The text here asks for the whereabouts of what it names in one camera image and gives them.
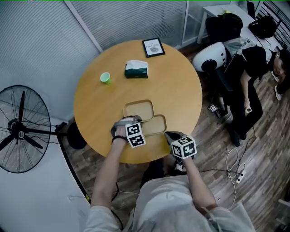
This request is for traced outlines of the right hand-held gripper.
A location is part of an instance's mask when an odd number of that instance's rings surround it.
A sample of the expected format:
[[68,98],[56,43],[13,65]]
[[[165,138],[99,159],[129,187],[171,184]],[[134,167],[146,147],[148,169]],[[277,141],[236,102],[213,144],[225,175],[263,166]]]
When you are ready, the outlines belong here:
[[164,133],[167,143],[170,147],[170,154],[175,158],[175,170],[185,170],[183,160],[193,159],[197,153],[195,139],[182,132],[167,131]]

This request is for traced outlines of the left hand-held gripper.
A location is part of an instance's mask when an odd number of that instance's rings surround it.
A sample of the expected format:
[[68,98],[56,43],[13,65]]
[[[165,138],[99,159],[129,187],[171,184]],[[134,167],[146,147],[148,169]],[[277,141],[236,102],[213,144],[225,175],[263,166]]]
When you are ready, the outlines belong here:
[[[125,116],[115,122],[111,128],[112,141],[122,139],[128,142],[131,148],[145,145],[145,136],[142,132],[141,122],[142,118],[140,116]],[[126,137],[115,135],[117,126],[126,127]]]

